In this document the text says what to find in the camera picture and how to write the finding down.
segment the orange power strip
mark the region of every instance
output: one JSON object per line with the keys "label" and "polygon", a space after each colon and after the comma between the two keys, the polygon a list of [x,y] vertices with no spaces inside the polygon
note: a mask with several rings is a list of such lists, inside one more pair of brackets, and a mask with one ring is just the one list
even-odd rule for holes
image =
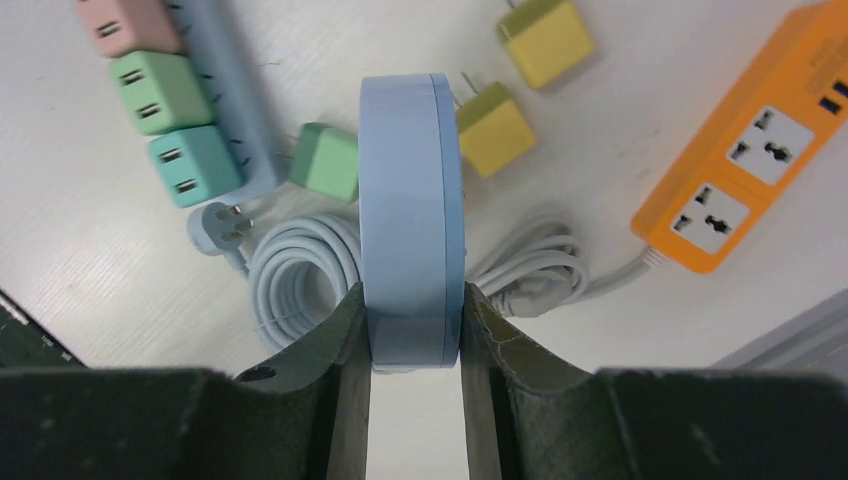
{"label": "orange power strip", "polygon": [[848,0],[795,10],[633,217],[687,268],[727,257],[848,115]]}

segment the yellow power adapter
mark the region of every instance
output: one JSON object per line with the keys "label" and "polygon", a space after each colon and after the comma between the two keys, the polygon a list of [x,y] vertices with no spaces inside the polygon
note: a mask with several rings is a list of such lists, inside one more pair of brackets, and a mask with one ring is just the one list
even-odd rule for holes
{"label": "yellow power adapter", "polygon": [[633,232],[690,270],[714,270],[846,107],[848,0],[793,11],[633,217]]}
{"label": "yellow power adapter", "polygon": [[544,87],[595,50],[572,0],[528,0],[498,22],[498,31],[531,88]]}
{"label": "yellow power adapter", "polygon": [[489,85],[459,107],[456,126],[462,154],[482,177],[493,175],[536,145],[536,134],[500,83]]}

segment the green power adapter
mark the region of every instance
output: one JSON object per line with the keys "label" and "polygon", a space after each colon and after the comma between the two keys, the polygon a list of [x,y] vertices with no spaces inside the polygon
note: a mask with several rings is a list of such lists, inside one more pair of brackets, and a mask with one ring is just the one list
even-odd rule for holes
{"label": "green power adapter", "polygon": [[109,71],[130,118],[144,135],[208,125],[214,120],[212,107],[185,57],[133,52],[113,60]]}
{"label": "green power adapter", "polygon": [[356,136],[323,123],[300,131],[290,180],[343,202],[359,194],[359,145]]}

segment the pink power adapter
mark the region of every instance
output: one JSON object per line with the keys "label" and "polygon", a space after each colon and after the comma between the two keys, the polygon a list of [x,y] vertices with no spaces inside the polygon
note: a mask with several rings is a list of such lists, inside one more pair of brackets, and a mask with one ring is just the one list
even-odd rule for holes
{"label": "pink power adapter", "polygon": [[183,49],[162,0],[76,0],[76,4],[97,52],[104,57]]}

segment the light blue round object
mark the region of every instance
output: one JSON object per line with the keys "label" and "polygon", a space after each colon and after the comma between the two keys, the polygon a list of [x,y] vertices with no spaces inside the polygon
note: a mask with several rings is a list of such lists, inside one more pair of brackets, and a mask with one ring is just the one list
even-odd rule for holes
{"label": "light blue round object", "polygon": [[362,281],[377,370],[450,368],[465,288],[462,170],[443,74],[362,81]]}

